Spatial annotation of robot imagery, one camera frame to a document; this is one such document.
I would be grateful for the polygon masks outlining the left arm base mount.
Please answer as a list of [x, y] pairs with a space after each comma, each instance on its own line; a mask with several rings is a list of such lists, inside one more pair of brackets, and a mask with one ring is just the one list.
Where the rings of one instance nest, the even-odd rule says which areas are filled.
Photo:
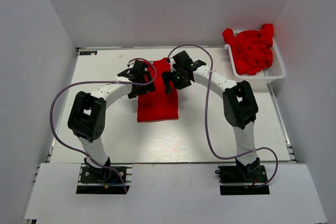
[[132, 166], [117, 165], [114, 171], [89, 168], [86, 164], [81, 164], [77, 183], [77, 195], [125, 195], [127, 192], [120, 177], [123, 179], [125, 187], [129, 190], [131, 186]]

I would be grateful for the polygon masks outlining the red shirt pile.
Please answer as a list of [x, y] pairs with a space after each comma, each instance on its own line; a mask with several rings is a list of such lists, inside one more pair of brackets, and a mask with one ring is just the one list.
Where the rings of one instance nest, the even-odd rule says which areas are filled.
[[273, 24], [263, 24], [260, 30], [246, 30], [237, 35], [227, 28], [222, 36], [224, 42], [231, 47], [235, 69], [239, 75], [256, 75], [272, 65]]

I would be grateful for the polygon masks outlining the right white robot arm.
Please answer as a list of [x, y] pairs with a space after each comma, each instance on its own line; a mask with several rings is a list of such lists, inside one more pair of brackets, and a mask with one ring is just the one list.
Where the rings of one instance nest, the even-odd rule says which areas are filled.
[[214, 64], [207, 65], [202, 60], [193, 61], [186, 51], [175, 56], [169, 55], [167, 63], [170, 70], [162, 73], [165, 93], [172, 89], [182, 90], [191, 86], [193, 82], [207, 88], [205, 98], [205, 134], [210, 142], [208, 129], [209, 94], [214, 92], [223, 101], [224, 117], [233, 127], [236, 141], [236, 163], [238, 177], [247, 182], [256, 175], [260, 166], [260, 159], [255, 150], [254, 125], [258, 105], [247, 81], [235, 82], [216, 73]]

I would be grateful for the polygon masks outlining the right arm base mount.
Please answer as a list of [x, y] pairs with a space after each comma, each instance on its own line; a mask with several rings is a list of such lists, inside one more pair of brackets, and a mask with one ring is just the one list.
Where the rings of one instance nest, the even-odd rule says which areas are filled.
[[264, 165], [260, 165], [247, 177], [237, 166], [219, 166], [215, 170], [219, 179], [222, 196], [269, 195], [268, 185], [260, 187], [268, 181]]

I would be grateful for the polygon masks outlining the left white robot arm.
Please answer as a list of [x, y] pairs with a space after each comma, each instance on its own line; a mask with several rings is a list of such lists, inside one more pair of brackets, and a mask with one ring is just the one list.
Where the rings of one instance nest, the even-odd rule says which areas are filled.
[[132, 99], [139, 95], [155, 91], [154, 80], [158, 75], [155, 66], [141, 59], [133, 59], [128, 68], [117, 74], [110, 82], [92, 91], [80, 91], [76, 94], [68, 128], [78, 138], [84, 151], [85, 164], [93, 176], [101, 182], [110, 178], [110, 158], [107, 156], [102, 134], [106, 122], [106, 110], [124, 96]]

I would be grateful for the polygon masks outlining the red t shirt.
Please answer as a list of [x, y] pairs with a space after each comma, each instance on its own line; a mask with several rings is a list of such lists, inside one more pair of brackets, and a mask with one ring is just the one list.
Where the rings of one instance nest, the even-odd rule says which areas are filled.
[[166, 58], [153, 62], [155, 70], [150, 68], [151, 77], [154, 78], [155, 91], [138, 96], [138, 122], [155, 122], [164, 120], [177, 120], [179, 99], [175, 88], [165, 93], [162, 73], [170, 71], [170, 64]]

